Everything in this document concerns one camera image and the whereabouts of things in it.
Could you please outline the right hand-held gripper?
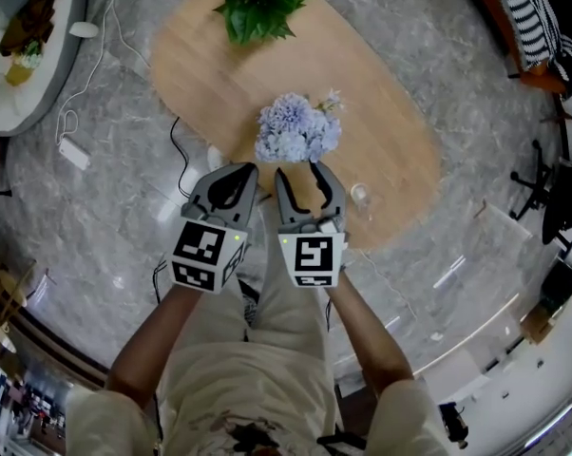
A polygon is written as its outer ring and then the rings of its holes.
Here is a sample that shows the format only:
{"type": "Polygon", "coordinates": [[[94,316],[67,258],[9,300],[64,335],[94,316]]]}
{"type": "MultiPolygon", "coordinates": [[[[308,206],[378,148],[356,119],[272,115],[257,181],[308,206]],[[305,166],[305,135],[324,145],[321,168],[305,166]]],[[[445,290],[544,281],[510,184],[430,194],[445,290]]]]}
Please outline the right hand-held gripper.
{"type": "Polygon", "coordinates": [[[278,241],[287,273],[299,288],[335,287],[343,252],[348,246],[345,231],[346,191],[322,161],[311,162],[317,189],[323,194],[321,218],[300,208],[290,181],[279,167],[275,187],[281,225],[278,241]]]}

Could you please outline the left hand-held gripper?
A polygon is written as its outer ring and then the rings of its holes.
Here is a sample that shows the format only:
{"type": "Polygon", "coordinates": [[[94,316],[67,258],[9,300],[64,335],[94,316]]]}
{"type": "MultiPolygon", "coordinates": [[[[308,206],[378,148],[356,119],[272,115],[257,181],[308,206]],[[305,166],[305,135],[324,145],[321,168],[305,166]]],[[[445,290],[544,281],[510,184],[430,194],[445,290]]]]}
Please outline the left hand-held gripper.
{"type": "Polygon", "coordinates": [[[195,184],[170,248],[170,277],[178,285],[218,295],[244,260],[258,169],[231,163],[195,184]]]}

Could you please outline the purple artificial flowers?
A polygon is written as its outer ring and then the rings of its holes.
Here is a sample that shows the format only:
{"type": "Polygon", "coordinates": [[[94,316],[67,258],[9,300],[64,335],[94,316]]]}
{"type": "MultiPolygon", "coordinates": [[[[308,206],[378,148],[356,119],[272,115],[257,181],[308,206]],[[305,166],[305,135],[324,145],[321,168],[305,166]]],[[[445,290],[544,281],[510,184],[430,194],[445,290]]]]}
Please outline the purple artificial flowers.
{"type": "Polygon", "coordinates": [[[258,114],[256,158],[262,162],[318,162],[338,147],[342,127],[336,113],[343,109],[337,91],[311,104],[289,92],[258,114]]]}

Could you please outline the person's right forearm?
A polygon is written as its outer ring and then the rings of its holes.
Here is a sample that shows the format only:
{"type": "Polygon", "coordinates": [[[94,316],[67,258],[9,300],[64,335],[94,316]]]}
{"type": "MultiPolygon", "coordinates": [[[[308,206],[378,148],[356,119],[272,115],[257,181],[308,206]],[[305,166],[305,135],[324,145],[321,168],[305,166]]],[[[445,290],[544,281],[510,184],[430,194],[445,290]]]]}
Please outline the person's right forearm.
{"type": "Polygon", "coordinates": [[[413,380],[408,359],[344,271],[327,290],[339,315],[364,378],[380,396],[390,385],[413,380]]]}

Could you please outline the person's left forearm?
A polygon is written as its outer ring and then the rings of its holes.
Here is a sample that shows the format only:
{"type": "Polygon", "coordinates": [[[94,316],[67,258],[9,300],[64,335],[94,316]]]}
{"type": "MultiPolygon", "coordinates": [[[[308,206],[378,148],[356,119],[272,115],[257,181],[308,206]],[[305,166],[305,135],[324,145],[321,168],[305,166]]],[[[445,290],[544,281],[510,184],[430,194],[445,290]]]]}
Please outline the person's left forearm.
{"type": "Polygon", "coordinates": [[[110,368],[105,388],[145,409],[200,298],[200,291],[173,286],[120,351],[110,368]]]}

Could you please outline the clear glass cup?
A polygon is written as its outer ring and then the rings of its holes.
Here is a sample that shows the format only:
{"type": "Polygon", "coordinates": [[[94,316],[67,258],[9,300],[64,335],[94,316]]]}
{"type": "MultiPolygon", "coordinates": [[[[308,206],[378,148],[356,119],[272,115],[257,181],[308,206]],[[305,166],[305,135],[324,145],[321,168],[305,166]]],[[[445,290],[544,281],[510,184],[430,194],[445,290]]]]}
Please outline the clear glass cup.
{"type": "Polygon", "coordinates": [[[371,221],[372,195],[370,188],[365,183],[354,184],[350,196],[358,216],[366,221],[371,221]]]}

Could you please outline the person's beige trousers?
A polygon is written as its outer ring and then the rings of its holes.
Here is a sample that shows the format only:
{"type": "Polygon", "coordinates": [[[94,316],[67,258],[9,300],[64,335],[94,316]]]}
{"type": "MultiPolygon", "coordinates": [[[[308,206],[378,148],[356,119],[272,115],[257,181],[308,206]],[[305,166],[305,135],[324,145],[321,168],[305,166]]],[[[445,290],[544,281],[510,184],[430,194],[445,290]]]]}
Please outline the person's beige trousers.
{"type": "Polygon", "coordinates": [[[243,317],[242,291],[229,280],[221,294],[203,294],[175,344],[183,348],[237,342],[271,346],[330,362],[324,309],[315,289],[297,288],[289,278],[278,245],[280,216],[275,199],[258,208],[263,222],[267,265],[252,327],[243,317]]]}

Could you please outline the oval wooden table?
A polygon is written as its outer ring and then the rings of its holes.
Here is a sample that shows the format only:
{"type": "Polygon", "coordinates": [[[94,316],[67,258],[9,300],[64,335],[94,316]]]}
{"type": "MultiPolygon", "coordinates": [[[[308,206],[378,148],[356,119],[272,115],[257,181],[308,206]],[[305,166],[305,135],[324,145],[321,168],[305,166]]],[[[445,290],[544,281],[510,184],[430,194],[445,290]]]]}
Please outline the oval wooden table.
{"type": "Polygon", "coordinates": [[[155,37],[152,82],[173,113],[227,159],[253,162],[263,107],[288,92],[316,104],[336,91],[342,133],[322,161],[370,198],[363,211],[347,209],[351,246],[384,246],[429,210],[441,178],[436,140],[385,62],[326,0],[294,11],[290,36],[246,44],[225,14],[224,0],[184,0],[155,37]]]}

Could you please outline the white power strip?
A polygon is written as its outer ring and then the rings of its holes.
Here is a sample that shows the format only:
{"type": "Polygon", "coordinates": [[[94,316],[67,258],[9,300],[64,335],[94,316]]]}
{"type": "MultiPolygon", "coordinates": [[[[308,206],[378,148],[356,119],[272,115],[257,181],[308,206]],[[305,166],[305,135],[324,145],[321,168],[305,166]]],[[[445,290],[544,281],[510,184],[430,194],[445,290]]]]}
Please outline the white power strip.
{"type": "Polygon", "coordinates": [[[90,157],[83,148],[73,142],[71,139],[64,137],[58,145],[59,153],[79,168],[85,171],[90,164],[90,157]]]}

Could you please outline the person's cream printed shirt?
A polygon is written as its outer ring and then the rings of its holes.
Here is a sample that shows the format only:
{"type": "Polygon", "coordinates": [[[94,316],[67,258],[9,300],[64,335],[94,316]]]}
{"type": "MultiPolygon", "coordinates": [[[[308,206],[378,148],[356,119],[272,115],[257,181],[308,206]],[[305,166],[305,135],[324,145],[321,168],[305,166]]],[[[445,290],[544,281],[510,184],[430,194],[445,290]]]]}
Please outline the person's cream printed shirt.
{"type": "MultiPolygon", "coordinates": [[[[340,421],[326,363],[250,342],[175,351],[152,425],[129,398],[100,390],[67,411],[67,456],[331,456],[316,440],[340,421]]],[[[364,456],[450,456],[438,408],[418,382],[380,396],[364,456]]]]}

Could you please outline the round wooden stool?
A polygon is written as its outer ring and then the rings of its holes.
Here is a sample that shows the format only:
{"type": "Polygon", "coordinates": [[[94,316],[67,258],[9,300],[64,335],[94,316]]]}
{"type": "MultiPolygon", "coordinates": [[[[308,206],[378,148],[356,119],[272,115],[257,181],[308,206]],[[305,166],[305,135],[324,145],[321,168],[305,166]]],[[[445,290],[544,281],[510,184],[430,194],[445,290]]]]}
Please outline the round wooden stool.
{"type": "Polygon", "coordinates": [[[17,312],[45,292],[52,280],[48,271],[35,274],[35,263],[26,272],[16,278],[0,264],[0,317],[17,312]]]}

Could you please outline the black waist pack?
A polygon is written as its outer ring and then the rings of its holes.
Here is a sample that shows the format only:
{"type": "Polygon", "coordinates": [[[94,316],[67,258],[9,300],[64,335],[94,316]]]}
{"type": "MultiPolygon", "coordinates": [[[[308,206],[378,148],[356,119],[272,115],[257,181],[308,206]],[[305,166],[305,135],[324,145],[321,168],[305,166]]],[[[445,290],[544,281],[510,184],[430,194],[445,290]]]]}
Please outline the black waist pack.
{"type": "Polygon", "coordinates": [[[364,456],[367,441],[350,432],[319,437],[316,442],[331,456],[364,456]]]}

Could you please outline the black office chair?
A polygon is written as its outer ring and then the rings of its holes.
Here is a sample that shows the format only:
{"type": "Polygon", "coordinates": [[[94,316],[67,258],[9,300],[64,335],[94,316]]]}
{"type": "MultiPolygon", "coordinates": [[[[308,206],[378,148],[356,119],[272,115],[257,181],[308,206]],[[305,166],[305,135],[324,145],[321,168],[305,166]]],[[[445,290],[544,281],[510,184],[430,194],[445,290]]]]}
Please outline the black office chair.
{"type": "Polygon", "coordinates": [[[530,189],[531,194],[520,211],[510,210],[509,216],[518,221],[529,210],[543,207],[542,242],[548,245],[557,240],[566,256],[572,249],[572,239],[564,236],[572,229],[572,163],[561,160],[558,168],[548,166],[539,141],[533,140],[531,145],[536,152],[535,181],[521,179],[517,171],[510,173],[510,179],[530,189]]]}

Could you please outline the brown cloth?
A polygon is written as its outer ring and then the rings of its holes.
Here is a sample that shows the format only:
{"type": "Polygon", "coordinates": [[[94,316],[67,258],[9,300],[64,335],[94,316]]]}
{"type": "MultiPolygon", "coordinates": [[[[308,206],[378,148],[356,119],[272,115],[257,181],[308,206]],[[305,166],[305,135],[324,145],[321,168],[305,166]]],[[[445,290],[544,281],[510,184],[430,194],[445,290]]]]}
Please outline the brown cloth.
{"type": "Polygon", "coordinates": [[[0,54],[22,53],[33,41],[46,42],[53,31],[55,0],[28,0],[14,16],[0,41],[0,54]]]}

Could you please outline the dark brown side table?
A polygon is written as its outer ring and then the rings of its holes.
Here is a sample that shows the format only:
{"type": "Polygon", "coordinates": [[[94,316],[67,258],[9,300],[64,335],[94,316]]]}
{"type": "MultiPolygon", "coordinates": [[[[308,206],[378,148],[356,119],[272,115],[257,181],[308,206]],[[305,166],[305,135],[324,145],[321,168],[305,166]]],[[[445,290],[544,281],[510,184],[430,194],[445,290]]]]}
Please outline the dark brown side table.
{"type": "Polygon", "coordinates": [[[571,296],[572,267],[557,260],[543,280],[538,303],[520,323],[524,338],[530,343],[541,343],[552,329],[551,319],[571,296]]]}

